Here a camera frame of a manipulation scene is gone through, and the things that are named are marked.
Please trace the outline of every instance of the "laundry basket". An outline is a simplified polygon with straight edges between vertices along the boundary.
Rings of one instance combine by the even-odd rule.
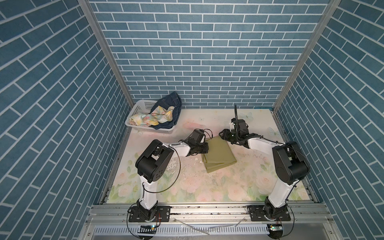
[[[152,107],[157,103],[155,100],[139,100],[137,103],[133,106],[132,110],[130,111],[127,119],[125,120],[125,125],[128,127],[137,128],[140,131],[147,131],[147,132],[158,132],[158,133],[165,133],[165,134],[171,134],[173,132],[173,129],[175,126],[171,127],[170,129],[160,128],[160,129],[154,129],[152,127],[143,127],[143,126],[136,126],[129,124],[129,117],[132,115],[135,115],[136,113],[151,113]]]

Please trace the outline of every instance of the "table surface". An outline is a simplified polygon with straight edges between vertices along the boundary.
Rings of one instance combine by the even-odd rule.
[[[233,109],[183,109],[172,134],[132,129],[127,146],[113,182],[107,203],[133,203],[140,198],[140,178],[135,162],[152,140],[173,143],[187,138],[194,129],[211,129],[217,136],[234,117]],[[249,125],[250,133],[282,142],[281,135],[268,109],[238,109],[239,119]],[[243,146],[228,144],[237,163],[207,173],[201,154],[181,157],[179,179],[168,190],[157,194],[159,202],[239,202],[264,201],[277,180],[273,156]],[[167,170],[158,181],[157,190],[170,186],[179,171],[179,160],[171,159]],[[300,182],[290,200],[309,200]]]

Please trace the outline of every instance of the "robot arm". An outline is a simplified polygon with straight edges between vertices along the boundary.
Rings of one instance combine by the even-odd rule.
[[[174,157],[207,152],[208,143],[205,142],[205,133],[201,129],[195,129],[186,140],[176,143],[162,143],[157,139],[150,143],[135,164],[142,184],[139,211],[144,221],[155,216],[157,180],[163,176],[169,161]]]
[[[237,119],[236,105],[232,125],[234,129],[224,129],[219,133],[222,139],[273,155],[278,179],[271,194],[265,199],[264,214],[270,220],[277,219],[286,212],[286,200],[292,189],[309,173],[309,162],[296,142],[281,144],[255,133],[250,134],[245,121]]]

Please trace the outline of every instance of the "metal extrusion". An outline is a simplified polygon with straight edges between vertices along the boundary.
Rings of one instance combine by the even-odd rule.
[[[323,15],[321,16],[318,24],[316,25],[315,29],[313,30],[313,33],[311,37],[309,38],[304,51],[301,53],[299,59],[297,60],[296,65],[293,67],[291,75],[288,77],[287,82],[285,83],[283,89],[280,92],[280,95],[277,97],[276,102],[273,105],[273,111],[276,112],[281,104],[283,103],[283,100],[285,96],[288,94],[290,88],[292,87],[293,83],[295,82],[297,76],[299,75],[301,69],[303,68],[305,62],[307,61],[309,55],[311,54],[313,48],[315,47],[317,41],[319,40],[321,34],[323,33],[325,27],[327,26],[329,20],[331,19],[333,13],[339,6],[341,0],[330,0],[327,7],[324,10]]]
[[[109,66],[112,69],[112,72],[114,73],[117,82],[119,83],[119,86],[125,96],[125,98],[128,101],[128,104],[131,106],[131,108],[135,105],[133,102],[131,95],[128,91],[127,85],[125,84],[124,78],[119,70],[119,67],[116,63],[115,58],[113,57],[113,54],[111,52],[111,49],[108,46],[107,40],[104,37],[104,34],[100,28],[100,25],[96,19],[96,15],[93,12],[93,9],[91,7],[91,4],[89,3],[89,0],[78,0],[80,7],[82,11],[84,12],[84,15],[86,19],[88,20],[89,25],[91,26],[91,29],[93,33],[95,34],[95,37],[101,47],[101,50],[103,51]]]

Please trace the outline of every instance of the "folded cloth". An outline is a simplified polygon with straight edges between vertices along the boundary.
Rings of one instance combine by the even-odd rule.
[[[227,141],[221,139],[220,136],[207,140],[207,143],[208,153],[202,156],[207,173],[228,167],[237,162]]]
[[[150,114],[137,113],[129,117],[129,124],[137,126],[152,126],[159,123],[172,121],[172,112],[175,107],[171,106],[167,110],[158,106]]]
[[[151,126],[151,127],[154,129],[160,129],[160,128],[170,129],[174,125],[176,125],[177,120],[179,119],[179,116],[181,113],[181,106],[182,106],[181,98],[179,97],[179,95],[176,92],[172,92],[171,94],[163,97],[162,99],[157,101],[157,103],[152,107],[151,112],[154,111],[154,109],[156,109],[158,106],[161,106],[165,109],[168,109],[170,106],[174,106],[175,109],[172,114],[173,119],[172,121],[160,123],[159,125]]]

